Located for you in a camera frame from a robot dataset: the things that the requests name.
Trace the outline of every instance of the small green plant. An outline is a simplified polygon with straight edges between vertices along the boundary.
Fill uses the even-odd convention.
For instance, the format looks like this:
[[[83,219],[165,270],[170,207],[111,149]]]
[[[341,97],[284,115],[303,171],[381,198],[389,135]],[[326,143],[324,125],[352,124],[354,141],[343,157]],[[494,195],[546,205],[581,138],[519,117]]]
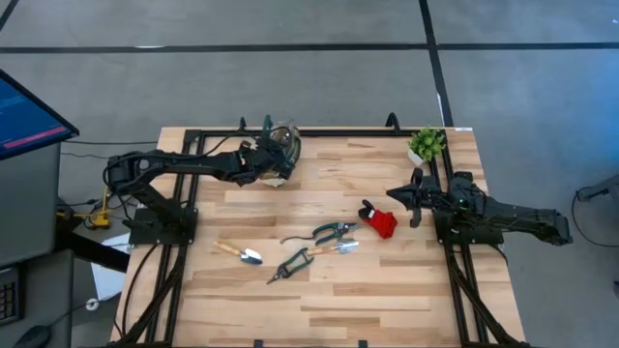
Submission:
[[[408,140],[408,147],[425,161],[432,160],[445,149],[445,135],[440,130],[422,129]]]

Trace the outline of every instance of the white pot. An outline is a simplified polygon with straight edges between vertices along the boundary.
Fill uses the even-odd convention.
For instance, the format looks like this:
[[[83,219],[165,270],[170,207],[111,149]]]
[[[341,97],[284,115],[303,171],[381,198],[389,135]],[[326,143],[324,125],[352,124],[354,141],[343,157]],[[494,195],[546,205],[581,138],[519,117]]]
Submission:
[[[424,159],[420,158],[419,155],[415,154],[413,150],[408,149],[408,159],[415,164],[415,166],[420,166],[424,164]]]

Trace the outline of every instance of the potted plant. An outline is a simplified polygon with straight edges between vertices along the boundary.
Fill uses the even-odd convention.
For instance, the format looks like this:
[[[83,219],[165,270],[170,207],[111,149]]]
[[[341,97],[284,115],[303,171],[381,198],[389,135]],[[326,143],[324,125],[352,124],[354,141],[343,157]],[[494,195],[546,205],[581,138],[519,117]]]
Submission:
[[[408,158],[420,166],[440,154],[445,148],[445,135],[440,130],[422,129],[408,140]]]

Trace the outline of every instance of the white paper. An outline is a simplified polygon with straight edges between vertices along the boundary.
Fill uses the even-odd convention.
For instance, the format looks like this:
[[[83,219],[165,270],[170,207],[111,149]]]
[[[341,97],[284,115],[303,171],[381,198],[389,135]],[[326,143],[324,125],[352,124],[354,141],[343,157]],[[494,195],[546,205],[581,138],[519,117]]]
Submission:
[[[114,246],[117,250],[129,253],[128,242],[129,233],[105,240],[102,244],[104,246]],[[93,277],[95,278],[95,287],[97,288],[97,298],[99,301],[109,299],[123,291],[123,286],[125,286],[124,273],[112,271],[94,263],[91,263],[90,266],[93,269]]]

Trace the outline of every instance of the keyboard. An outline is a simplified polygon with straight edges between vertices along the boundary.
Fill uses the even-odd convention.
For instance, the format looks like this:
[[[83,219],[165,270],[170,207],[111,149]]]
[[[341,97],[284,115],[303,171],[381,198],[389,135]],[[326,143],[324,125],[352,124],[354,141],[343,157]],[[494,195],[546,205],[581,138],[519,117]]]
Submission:
[[[0,269],[0,327],[23,318],[23,286],[19,265]]]

